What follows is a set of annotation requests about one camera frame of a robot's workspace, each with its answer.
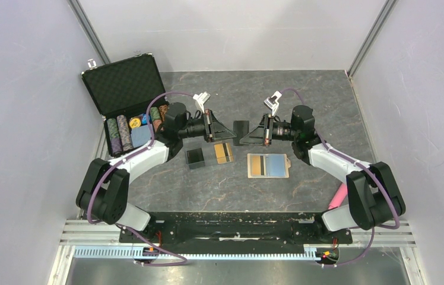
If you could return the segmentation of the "beige leather card holder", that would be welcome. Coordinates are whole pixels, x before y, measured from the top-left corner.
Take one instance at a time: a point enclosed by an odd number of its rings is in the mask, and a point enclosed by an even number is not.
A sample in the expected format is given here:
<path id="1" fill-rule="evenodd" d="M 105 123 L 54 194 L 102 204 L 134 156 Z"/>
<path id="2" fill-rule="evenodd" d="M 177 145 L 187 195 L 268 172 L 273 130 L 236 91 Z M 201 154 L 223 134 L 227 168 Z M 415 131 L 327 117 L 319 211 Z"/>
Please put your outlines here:
<path id="1" fill-rule="evenodd" d="M 285 179 L 289 178 L 289 168 L 291 162 L 286 154 L 257 154 L 265 156 L 265 176 L 264 177 L 250 177 L 250 161 L 249 157 L 254 153 L 247 155 L 247 170 L 248 178 L 268 178 L 268 179 Z"/>

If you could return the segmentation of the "black credit card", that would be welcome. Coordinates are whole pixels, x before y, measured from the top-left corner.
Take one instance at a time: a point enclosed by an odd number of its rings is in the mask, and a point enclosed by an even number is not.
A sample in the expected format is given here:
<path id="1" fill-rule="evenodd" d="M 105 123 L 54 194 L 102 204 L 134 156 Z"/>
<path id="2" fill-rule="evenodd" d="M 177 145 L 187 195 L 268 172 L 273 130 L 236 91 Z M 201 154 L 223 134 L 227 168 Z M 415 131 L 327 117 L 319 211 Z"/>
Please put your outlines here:
<path id="1" fill-rule="evenodd" d="M 233 132 L 236 137 L 233 138 L 234 146 L 242 146 L 240 140 L 249 133 L 249 121 L 238 120 L 233 122 Z"/>

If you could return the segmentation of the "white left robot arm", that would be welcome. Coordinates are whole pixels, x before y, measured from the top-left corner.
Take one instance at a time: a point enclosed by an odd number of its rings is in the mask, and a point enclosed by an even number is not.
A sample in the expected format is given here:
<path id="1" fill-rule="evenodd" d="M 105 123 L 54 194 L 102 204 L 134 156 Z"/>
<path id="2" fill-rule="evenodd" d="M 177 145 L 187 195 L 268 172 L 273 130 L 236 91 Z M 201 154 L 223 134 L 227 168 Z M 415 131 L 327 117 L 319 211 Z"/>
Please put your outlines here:
<path id="1" fill-rule="evenodd" d="M 189 118 L 186 106 L 172 103 L 165 121 L 146 145 L 111 161 L 94 159 L 87 170 L 76 205 L 87 220 L 96 224 L 117 224 L 134 229 L 143 242 L 153 240 L 157 226 L 151 214 L 128 202 L 129 185 L 150 169 L 174 158 L 183 147 L 183 139 L 202 137 L 214 143 L 236 137 L 207 109 L 197 118 Z"/>

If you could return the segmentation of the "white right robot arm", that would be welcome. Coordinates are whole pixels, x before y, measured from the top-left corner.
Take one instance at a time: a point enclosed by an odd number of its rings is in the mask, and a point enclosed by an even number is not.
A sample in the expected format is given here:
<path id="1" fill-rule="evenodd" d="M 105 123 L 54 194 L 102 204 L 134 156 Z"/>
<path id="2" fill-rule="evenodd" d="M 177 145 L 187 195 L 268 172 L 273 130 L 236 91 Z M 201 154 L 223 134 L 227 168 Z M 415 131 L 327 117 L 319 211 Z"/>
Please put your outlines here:
<path id="1" fill-rule="evenodd" d="M 312 108 L 295 106 L 288 122 L 277 122 L 272 115 L 264 114 L 259 125 L 240 143 L 269 146 L 275 140 L 291 142 L 299 160 L 347 186 L 348 203 L 317 217 L 313 235 L 318 241 L 329 242 L 342 229 L 388 229 L 389 221 L 395 223 L 392 229 L 400 227 L 399 217 L 406 206 L 390 166 L 382 161 L 357 160 L 328 144 L 315 128 Z"/>

